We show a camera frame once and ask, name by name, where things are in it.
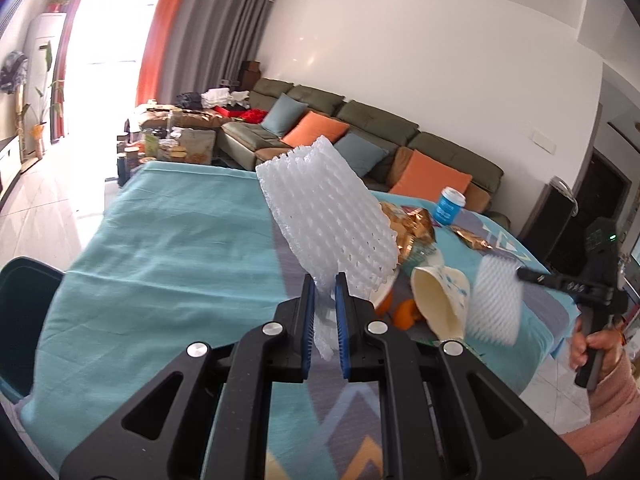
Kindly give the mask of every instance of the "wall switch panel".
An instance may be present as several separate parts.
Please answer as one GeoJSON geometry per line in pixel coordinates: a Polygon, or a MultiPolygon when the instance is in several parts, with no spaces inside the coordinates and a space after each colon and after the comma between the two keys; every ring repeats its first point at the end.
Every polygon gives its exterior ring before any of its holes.
{"type": "Polygon", "coordinates": [[[533,130],[533,133],[531,134],[531,140],[546,152],[551,153],[551,155],[556,152],[556,145],[554,144],[554,142],[548,137],[545,137],[537,130],[533,130]]]}

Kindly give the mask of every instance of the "green leather sofa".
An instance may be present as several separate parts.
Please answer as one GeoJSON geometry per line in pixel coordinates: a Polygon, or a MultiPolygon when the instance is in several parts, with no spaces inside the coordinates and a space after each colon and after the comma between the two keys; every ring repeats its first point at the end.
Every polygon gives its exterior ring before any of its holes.
{"type": "MultiPolygon", "coordinates": [[[[270,110],[282,93],[306,103],[312,110],[350,124],[350,132],[389,152],[389,155],[364,177],[363,181],[369,189],[389,190],[385,183],[386,176],[399,146],[418,150],[447,166],[471,174],[472,182],[492,196],[500,186],[504,172],[484,157],[449,140],[420,132],[418,124],[392,113],[357,101],[345,103],[344,96],[338,94],[262,78],[249,93],[249,104],[252,108],[270,110]]],[[[253,171],[257,164],[263,162],[260,158],[261,150],[279,148],[285,151],[290,148],[260,124],[230,122],[224,124],[222,130],[216,141],[217,146],[249,171],[253,171]]],[[[510,221],[506,216],[492,211],[487,211],[484,215],[509,229],[510,221]]]]}

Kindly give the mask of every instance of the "potted plant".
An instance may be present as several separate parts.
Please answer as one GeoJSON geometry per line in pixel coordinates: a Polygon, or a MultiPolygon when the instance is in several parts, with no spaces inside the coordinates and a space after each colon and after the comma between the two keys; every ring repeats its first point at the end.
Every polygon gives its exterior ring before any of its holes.
{"type": "Polygon", "coordinates": [[[62,117],[62,104],[60,104],[58,99],[64,100],[64,96],[63,96],[64,81],[62,79],[54,81],[47,86],[47,77],[53,65],[53,54],[52,54],[50,41],[47,42],[47,47],[45,49],[45,61],[47,63],[47,71],[44,74],[42,90],[36,87],[36,92],[39,95],[38,102],[33,105],[28,103],[25,104],[24,107],[22,108],[22,112],[20,113],[20,118],[24,120],[24,117],[27,114],[27,112],[31,110],[31,113],[34,115],[37,121],[37,123],[34,124],[33,128],[31,128],[31,137],[33,137],[33,140],[35,141],[36,156],[38,157],[38,160],[42,159],[42,156],[44,154],[43,145],[42,145],[42,131],[44,130],[45,124],[47,124],[46,118],[50,110],[49,89],[51,89],[51,91],[53,91],[54,95],[56,96],[54,99],[55,102],[53,103],[54,111],[57,115],[61,117],[62,117]]]}
{"type": "Polygon", "coordinates": [[[60,7],[68,3],[69,0],[49,0],[49,12],[60,12],[60,7]]]}

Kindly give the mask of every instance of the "white bottle cap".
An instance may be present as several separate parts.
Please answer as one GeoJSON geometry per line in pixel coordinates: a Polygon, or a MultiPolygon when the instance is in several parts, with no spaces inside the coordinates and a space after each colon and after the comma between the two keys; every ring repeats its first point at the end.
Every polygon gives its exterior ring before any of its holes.
{"type": "Polygon", "coordinates": [[[442,196],[460,207],[464,207],[466,204],[466,197],[457,189],[453,189],[452,187],[446,187],[443,189],[442,196]]]}

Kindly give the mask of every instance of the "person's hand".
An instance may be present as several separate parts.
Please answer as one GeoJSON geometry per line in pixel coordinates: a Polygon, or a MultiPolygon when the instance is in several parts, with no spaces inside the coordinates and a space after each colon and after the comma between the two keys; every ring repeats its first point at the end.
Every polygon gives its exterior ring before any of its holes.
{"type": "Polygon", "coordinates": [[[582,318],[575,322],[574,335],[571,338],[571,353],[569,355],[569,365],[572,370],[584,366],[587,362],[587,346],[597,350],[604,350],[602,368],[598,382],[608,376],[620,362],[622,357],[622,340],[620,332],[606,328],[600,332],[595,332],[587,337],[582,330],[582,318]]]}

